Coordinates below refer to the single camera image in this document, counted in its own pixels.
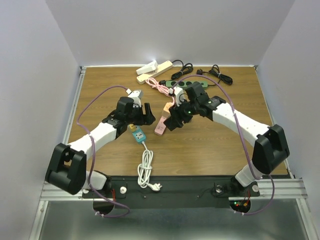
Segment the pink power strip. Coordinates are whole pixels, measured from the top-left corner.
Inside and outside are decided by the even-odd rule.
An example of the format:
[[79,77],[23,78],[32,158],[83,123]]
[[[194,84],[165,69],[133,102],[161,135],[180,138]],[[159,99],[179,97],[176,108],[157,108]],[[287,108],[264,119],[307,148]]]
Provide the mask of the pink power strip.
[[161,116],[155,129],[154,129],[154,133],[156,135],[159,135],[159,136],[162,136],[166,130],[166,125],[164,124],[164,121],[166,120],[167,118],[164,117],[164,116]]

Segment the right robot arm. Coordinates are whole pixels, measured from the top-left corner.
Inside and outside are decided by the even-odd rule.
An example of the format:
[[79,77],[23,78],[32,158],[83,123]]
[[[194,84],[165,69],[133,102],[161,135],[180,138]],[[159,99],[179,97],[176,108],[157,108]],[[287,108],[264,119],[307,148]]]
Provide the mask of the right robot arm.
[[219,96],[209,97],[199,82],[182,89],[178,86],[168,90],[175,98],[169,108],[170,116],[164,121],[165,126],[173,131],[189,123],[193,116],[199,115],[219,123],[240,137],[247,165],[245,165],[230,182],[231,192],[242,195],[248,186],[269,175],[290,155],[284,129],[260,123],[235,110],[230,101]]

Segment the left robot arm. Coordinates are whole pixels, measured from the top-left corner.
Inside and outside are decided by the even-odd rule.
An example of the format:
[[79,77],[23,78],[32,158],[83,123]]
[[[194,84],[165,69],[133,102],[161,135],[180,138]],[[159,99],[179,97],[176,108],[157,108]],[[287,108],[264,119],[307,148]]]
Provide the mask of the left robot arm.
[[74,142],[59,143],[54,147],[45,181],[71,195],[94,188],[100,197],[108,196],[111,193],[108,177],[100,172],[88,171],[87,160],[94,158],[100,148],[122,135],[128,125],[149,126],[155,120],[148,102],[141,104],[137,97],[120,97],[116,109],[90,133]]

